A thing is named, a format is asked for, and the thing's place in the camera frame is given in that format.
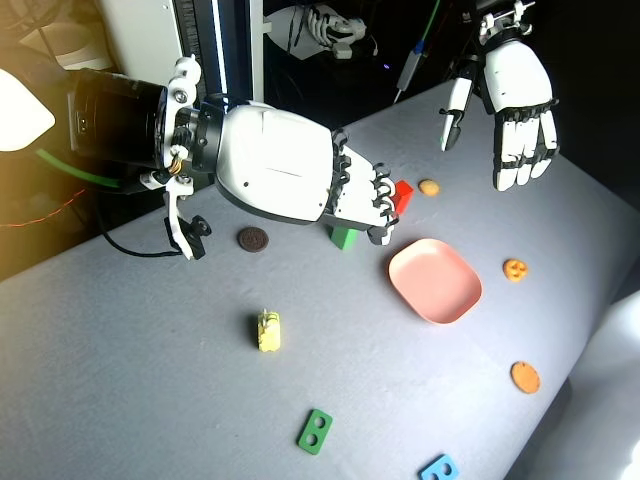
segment green block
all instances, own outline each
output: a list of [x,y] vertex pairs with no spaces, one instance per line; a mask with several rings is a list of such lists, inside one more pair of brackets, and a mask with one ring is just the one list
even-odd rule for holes
[[331,415],[327,415],[322,410],[311,410],[307,425],[298,439],[298,446],[312,455],[317,455],[322,448],[327,433],[329,433],[329,427],[332,422]]
[[341,250],[351,248],[358,238],[358,230],[346,227],[333,227],[331,241]]

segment pink plate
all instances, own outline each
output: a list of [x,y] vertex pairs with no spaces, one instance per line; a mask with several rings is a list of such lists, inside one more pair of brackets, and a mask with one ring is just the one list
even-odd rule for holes
[[478,274],[440,240],[418,240],[397,253],[389,277],[418,315],[433,323],[455,322],[482,296]]

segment light strip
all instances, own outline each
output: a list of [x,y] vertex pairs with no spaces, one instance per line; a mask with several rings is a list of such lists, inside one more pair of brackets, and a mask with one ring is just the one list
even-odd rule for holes
[[222,31],[220,30],[220,8],[218,0],[211,0],[213,7],[213,26],[216,30],[216,47],[218,49],[218,70],[220,71],[220,88],[227,93],[227,71],[224,66],[224,49],[222,48]]

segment blue block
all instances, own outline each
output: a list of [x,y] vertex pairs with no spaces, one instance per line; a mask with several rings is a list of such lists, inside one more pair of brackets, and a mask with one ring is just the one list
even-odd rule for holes
[[420,472],[420,480],[453,480],[458,476],[458,473],[451,457],[442,455]]

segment orange wire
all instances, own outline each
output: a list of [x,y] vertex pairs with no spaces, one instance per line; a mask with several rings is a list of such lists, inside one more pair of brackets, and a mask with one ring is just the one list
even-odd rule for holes
[[64,202],[62,204],[62,206],[60,208],[58,208],[57,210],[54,210],[51,213],[48,213],[47,215],[45,215],[42,218],[38,218],[36,220],[29,220],[28,222],[25,223],[5,223],[2,224],[0,223],[0,228],[18,228],[18,227],[27,227],[29,225],[33,225],[34,223],[40,223],[40,222],[44,222],[45,220],[53,217],[54,215],[59,214],[60,212],[62,212],[62,210],[64,210],[66,207],[68,207],[69,205],[71,205],[71,203],[73,203],[73,201],[78,198],[80,195],[82,195],[85,192],[84,188],[82,190],[80,190],[79,192],[76,192],[73,194],[73,197],[71,197],[69,200],[67,200],[66,202]]

